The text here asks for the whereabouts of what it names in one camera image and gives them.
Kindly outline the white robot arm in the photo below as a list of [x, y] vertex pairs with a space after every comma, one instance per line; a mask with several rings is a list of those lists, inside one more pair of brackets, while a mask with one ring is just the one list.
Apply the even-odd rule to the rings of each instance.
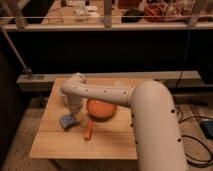
[[71, 109], [82, 98], [130, 108], [140, 171], [188, 171], [174, 100], [164, 84], [144, 80], [133, 87], [91, 85], [76, 73], [60, 89]]

